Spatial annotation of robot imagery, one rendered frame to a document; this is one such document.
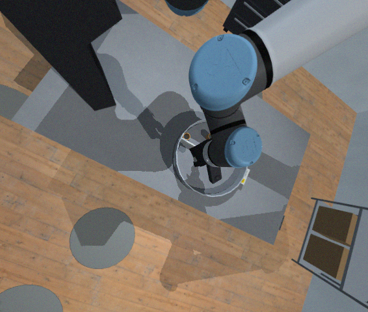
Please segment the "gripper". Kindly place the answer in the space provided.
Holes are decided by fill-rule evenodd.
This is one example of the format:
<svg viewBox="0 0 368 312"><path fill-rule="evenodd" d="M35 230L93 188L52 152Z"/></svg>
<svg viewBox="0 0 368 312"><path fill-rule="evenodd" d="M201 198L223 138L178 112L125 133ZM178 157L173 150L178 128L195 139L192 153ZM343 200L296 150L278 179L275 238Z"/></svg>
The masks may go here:
<svg viewBox="0 0 368 312"><path fill-rule="evenodd" d="M194 167L205 166L206 165L206 162L205 162L204 157L203 157L203 148L210 140L212 140L212 138L210 138L209 140L204 140L206 142L203 141L202 143L196 145L195 147L190 148L191 154L192 154L193 159L194 159L194 161L193 161ZM204 145L204 146L202 146L202 145Z"/></svg>

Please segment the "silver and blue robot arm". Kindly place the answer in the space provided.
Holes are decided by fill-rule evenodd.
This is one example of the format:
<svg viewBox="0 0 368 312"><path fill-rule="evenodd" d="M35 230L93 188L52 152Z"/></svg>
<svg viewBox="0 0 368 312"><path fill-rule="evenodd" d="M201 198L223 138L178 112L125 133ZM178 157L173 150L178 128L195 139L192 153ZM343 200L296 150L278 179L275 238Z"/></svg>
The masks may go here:
<svg viewBox="0 0 368 312"><path fill-rule="evenodd" d="M366 28L368 0L290 0L239 35L206 41L189 84L212 138L203 148L209 181L222 179L220 167L247 167L261 155L241 103Z"/></svg>

